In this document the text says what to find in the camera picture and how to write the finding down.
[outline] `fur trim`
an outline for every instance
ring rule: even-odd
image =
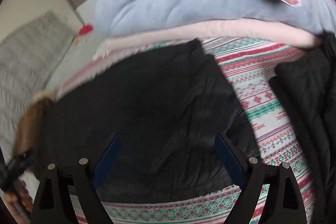
[[[51,101],[55,101],[56,99],[56,93],[49,90],[42,90],[36,93],[33,97],[33,104],[37,103],[38,101],[41,101],[43,99],[49,99]]]

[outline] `black puffer jacket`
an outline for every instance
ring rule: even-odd
[[[122,151],[97,189],[102,201],[189,199],[232,184],[214,148],[218,132],[260,157],[235,92],[194,40],[129,57],[56,102],[35,173],[51,162],[77,164],[119,133]]]
[[[269,83],[285,108],[311,169],[315,223],[336,221],[336,39],[275,68]]]

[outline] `black jacket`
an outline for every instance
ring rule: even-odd
[[[159,48],[119,62],[54,104],[35,174],[51,162],[77,164],[119,133],[122,151],[97,189],[102,201],[194,198],[232,184],[214,149],[218,132],[260,158],[251,125],[213,56],[197,40]]]
[[[293,124],[314,182],[314,222],[336,221],[336,39],[275,68],[269,83]]]

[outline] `folded blanket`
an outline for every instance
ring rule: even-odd
[[[98,0],[95,27],[111,37],[171,28],[210,19],[243,17],[279,21],[313,34],[336,31],[332,0]]]
[[[265,39],[300,48],[320,44],[313,34],[281,22],[269,22],[252,18],[232,20],[207,20],[180,27],[143,32],[126,37],[107,38],[101,45],[105,53],[121,48],[142,46],[156,41],[209,37],[249,37]]]

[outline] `metal screw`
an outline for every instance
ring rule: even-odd
[[[82,158],[82,159],[79,160],[79,164],[84,165],[84,164],[87,164],[88,161],[89,160],[87,158]]]
[[[55,168],[55,166],[56,166],[55,164],[49,164],[48,165],[48,169],[49,170],[53,170]]]
[[[286,168],[286,169],[288,169],[288,168],[291,167],[291,166],[289,165],[289,163],[287,163],[287,162],[283,162],[283,163],[282,163],[282,166],[283,166],[284,168]]]
[[[258,159],[255,158],[255,157],[251,157],[251,158],[249,158],[249,162],[252,163],[252,164],[256,164],[258,162]]]

